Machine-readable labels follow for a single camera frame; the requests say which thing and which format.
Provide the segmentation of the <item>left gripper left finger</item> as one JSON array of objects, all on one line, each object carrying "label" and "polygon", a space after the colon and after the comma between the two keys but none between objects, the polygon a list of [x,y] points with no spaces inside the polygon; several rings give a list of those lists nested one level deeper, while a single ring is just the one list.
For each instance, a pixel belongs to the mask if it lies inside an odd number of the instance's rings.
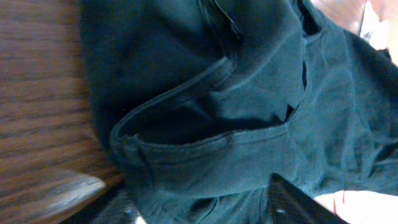
[{"label": "left gripper left finger", "polygon": [[1,179],[1,223],[59,223],[106,188],[103,180],[65,169]]}]

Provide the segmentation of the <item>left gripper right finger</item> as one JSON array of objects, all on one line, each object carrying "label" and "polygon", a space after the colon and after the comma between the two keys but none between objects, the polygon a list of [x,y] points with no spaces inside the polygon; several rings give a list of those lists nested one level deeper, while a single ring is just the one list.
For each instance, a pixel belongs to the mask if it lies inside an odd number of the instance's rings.
[{"label": "left gripper right finger", "polygon": [[348,224],[279,174],[271,175],[267,194],[275,224]]}]

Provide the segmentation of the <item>black t-shirt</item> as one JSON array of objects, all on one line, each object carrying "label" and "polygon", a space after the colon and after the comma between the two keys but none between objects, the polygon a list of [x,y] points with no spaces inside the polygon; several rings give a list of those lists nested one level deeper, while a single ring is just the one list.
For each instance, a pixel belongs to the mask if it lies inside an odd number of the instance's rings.
[{"label": "black t-shirt", "polygon": [[310,1],[82,1],[80,35],[147,223],[270,223],[273,173],[397,195],[397,67]]}]

